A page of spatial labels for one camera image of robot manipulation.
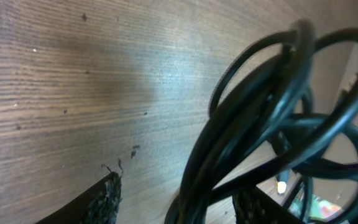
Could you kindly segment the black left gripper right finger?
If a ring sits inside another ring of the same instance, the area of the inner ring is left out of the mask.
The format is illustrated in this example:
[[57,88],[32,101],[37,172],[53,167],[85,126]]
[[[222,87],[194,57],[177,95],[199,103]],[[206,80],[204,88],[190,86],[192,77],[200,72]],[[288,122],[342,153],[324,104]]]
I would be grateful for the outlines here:
[[303,224],[254,186],[232,196],[237,224]]

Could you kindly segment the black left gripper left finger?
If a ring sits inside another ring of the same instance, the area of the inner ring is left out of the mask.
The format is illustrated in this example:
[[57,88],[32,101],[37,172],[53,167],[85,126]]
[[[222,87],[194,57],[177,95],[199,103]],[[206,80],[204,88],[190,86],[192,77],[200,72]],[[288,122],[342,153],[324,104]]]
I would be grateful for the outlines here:
[[110,172],[37,224],[115,224],[121,202],[121,186],[121,176]]

